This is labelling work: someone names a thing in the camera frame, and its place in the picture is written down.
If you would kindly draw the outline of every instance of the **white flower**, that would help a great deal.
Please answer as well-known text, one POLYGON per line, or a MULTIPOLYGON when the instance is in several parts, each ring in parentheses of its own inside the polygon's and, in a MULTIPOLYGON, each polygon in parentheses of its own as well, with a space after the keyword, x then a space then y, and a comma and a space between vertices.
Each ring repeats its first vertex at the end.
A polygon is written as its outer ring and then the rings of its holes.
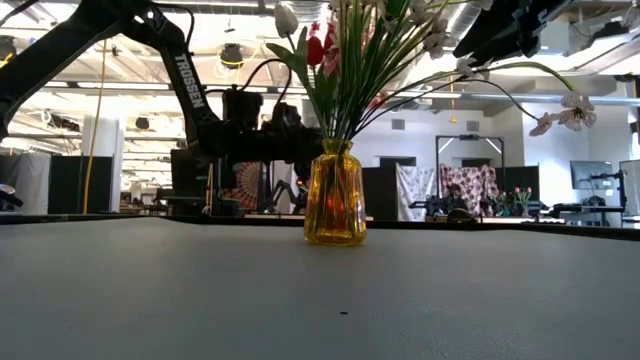
POLYGON ((420 26, 429 22, 435 16, 434 13, 428 11, 414 11, 409 16, 408 19, 411 21, 413 25, 420 26))
POLYGON ((464 75, 464 76, 466 76, 466 77, 468 77, 470 79, 473 79, 473 78, 476 77, 476 74, 473 72, 473 69, 471 69, 471 66, 469 66, 469 65, 473 64, 474 62, 476 62, 476 59, 474 59, 474 58, 458 59, 458 62, 456 64, 456 70, 460 74, 462 74, 462 75, 464 75))
POLYGON ((589 101, 588 96, 581 97, 577 92, 572 92, 565 95, 560 104, 569 110, 565 110, 558 115, 559 125, 564 125, 574 131, 580 131, 583 124, 591 128, 598 120, 597 115, 593 112, 595 107, 589 101))
POLYGON ((491 6, 493 5, 493 0, 475 0, 474 2, 484 11, 491 10, 491 6))
POLYGON ((533 128, 529 132, 529 136, 540 136, 540 135, 543 135, 544 133, 549 131, 549 129, 551 129, 551 126, 553 125, 553 122, 555 120, 558 120, 558 117, 559 117, 558 114, 549 115, 549 113, 544 113, 544 116, 541 117, 540 119, 538 119, 538 126, 533 128))
POLYGON ((432 60, 440 59, 444 55, 445 47, 456 46, 455 39, 447 35, 447 19, 434 22, 431 33, 424 39, 424 48, 429 52, 432 60))
POLYGON ((276 4, 273 9, 273 16, 276 19, 276 30, 278 30, 278 36, 286 38, 293 35, 298 29, 298 18, 291 11, 290 8, 276 4))

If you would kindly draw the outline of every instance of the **black partition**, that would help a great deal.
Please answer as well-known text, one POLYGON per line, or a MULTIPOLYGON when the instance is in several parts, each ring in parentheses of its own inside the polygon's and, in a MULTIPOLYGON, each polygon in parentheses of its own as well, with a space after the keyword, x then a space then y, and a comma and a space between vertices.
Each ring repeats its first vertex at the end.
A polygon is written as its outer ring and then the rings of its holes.
POLYGON ((396 167, 362 169, 365 209, 375 221, 398 220, 396 167))
MULTIPOLYGON (((49 172, 49 214, 81 214, 88 156, 52 156, 49 172)), ((111 205, 113 158, 94 156, 87 213, 108 212, 111 205)))
POLYGON ((538 166, 510 166, 496 168, 496 183, 500 191, 513 192, 518 187, 531 188, 532 201, 540 201, 540 168, 538 166))

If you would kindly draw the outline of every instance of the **black cable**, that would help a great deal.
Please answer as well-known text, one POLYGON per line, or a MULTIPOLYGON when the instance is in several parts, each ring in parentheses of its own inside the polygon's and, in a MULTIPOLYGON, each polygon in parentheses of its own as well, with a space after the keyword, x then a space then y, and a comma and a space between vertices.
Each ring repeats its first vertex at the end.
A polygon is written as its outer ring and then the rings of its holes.
POLYGON ((180 9, 189 13, 189 16, 191 17, 191 26, 189 27, 189 33, 187 34, 187 41, 186 41, 187 49, 188 49, 189 45, 191 44, 191 36, 193 35, 193 28, 196 25, 196 18, 195 16, 193 16, 193 11, 191 11, 191 9, 187 7, 180 6, 180 5, 173 5, 173 4, 156 4, 156 5, 159 8, 180 9))
MULTIPOLYGON (((253 72, 251 73, 251 75, 249 75, 249 79, 247 79, 247 82, 244 84, 243 87, 240 88, 240 91, 244 91, 244 89, 246 89, 251 82, 253 81, 253 78, 256 76, 256 74, 258 73, 258 71, 260 71, 260 69, 262 69, 263 66, 272 63, 272 62, 281 62, 281 63, 285 63, 284 61, 280 60, 280 59, 267 59, 263 62, 260 63, 260 65, 258 65, 253 72)), ((289 69, 289 67, 287 66, 287 70, 289 70, 289 78, 287 78, 287 84, 284 87, 284 90, 282 90, 282 93, 280 94, 280 97, 278 97, 278 101, 276 101, 276 105, 280 104, 280 102, 282 101, 282 99, 284 98, 284 95, 287 93, 287 90, 289 90, 289 86, 291 86, 291 78, 293 77, 293 74, 291 73, 291 69, 289 69)))
POLYGON ((580 34, 581 36, 586 37, 586 38, 588 38, 588 39, 591 39, 591 36, 589 36, 589 35, 585 35, 582 31, 580 31, 580 29, 578 29, 578 27, 576 26, 576 24, 574 24, 574 23, 569 23, 569 25, 570 25, 570 26, 571 26, 571 27, 572 27, 572 28, 573 28, 573 29, 574 29, 578 34, 580 34))
POLYGON ((23 2, 22 4, 16 6, 13 10, 9 11, 9 13, 2 18, 2 20, 0 20, 0 27, 4 26, 4 23, 7 22, 7 20, 11 19, 12 17, 20 14, 21 12, 27 10, 29 7, 31 7, 31 5, 37 3, 38 0, 27 0, 25 2, 23 2))

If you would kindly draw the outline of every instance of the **person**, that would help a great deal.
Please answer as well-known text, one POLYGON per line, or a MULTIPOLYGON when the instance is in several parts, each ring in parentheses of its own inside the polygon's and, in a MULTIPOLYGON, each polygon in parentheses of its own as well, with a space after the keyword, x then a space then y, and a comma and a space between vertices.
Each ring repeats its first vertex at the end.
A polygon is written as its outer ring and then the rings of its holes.
POLYGON ((462 199, 462 188, 458 184, 452 184, 448 188, 449 194, 444 198, 444 205, 447 213, 454 209, 469 211, 467 203, 462 199))

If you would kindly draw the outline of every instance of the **flower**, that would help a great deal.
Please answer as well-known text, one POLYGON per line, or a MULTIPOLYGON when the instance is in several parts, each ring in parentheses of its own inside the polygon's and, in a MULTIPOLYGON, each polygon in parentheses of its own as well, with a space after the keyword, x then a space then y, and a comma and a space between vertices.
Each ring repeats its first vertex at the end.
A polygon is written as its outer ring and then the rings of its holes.
POLYGON ((476 62, 476 59, 474 58, 458 59, 458 62, 456 63, 456 70, 460 74, 470 79, 473 79, 476 77, 476 74, 473 72, 473 70, 471 69, 471 66, 469 65, 473 64, 474 62, 476 62))
POLYGON ((307 40, 307 65, 320 65, 323 58, 324 49, 322 48, 322 42, 315 35, 309 37, 307 40))
POLYGON ((491 10, 491 6, 493 5, 493 0, 475 0, 474 2, 484 11, 491 10))
POLYGON ((276 19, 278 36, 282 39, 292 35, 298 29, 298 18, 296 18, 293 11, 286 6, 276 4, 273 9, 273 17, 276 19))
POLYGON ((444 55, 445 47, 456 46, 456 41, 447 35, 448 26, 447 19, 435 21, 431 33, 424 39, 424 48, 429 52, 432 60, 440 59, 444 55))
POLYGON ((589 102, 588 96, 580 96, 577 92, 572 92, 562 97, 560 104, 568 108, 561 112, 559 116, 559 125, 564 125, 567 128, 580 131, 582 130, 582 124, 591 128, 598 120, 597 115, 593 112, 595 107, 589 102))
POLYGON ((474 58, 458 59, 456 70, 469 79, 477 79, 479 77, 483 77, 485 81, 489 81, 490 73, 487 69, 489 68, 489 65, 491 65, 491 61, 493 61, 493 59, 487 61, 484 65, 477 67, 476 71, 473 71, 470 65, 475 63, 476 61, 477 60, 474 58))
POLYGON ((549 131, 549 129, 551 129, 551 126, 553 125, 553 122, 555 120, 558 120, 559 118, 560 118, 560 116, 558 114, 549 115, 549 113, 544 113, 544 116, 541 117, 540 119, 538 119, 538 126, 533 128, 529 132, 529 136, 540 136, 540 135, 543 135, 544 133, 549 131))

